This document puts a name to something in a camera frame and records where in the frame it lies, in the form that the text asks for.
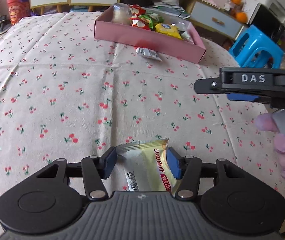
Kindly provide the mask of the pink gloved hand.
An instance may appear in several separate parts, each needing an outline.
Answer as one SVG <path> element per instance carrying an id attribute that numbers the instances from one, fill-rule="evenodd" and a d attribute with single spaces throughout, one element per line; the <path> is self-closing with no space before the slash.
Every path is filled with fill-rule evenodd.
<path id="1" fill-rule="evenodd" d="M 285 134 L 279 131 L 271 113 L 260 114 L 257 116 L 254 123 L 261 131 L 275 132 L 274 150 L 278 154 L 281 176 L 285 179 Z"/>

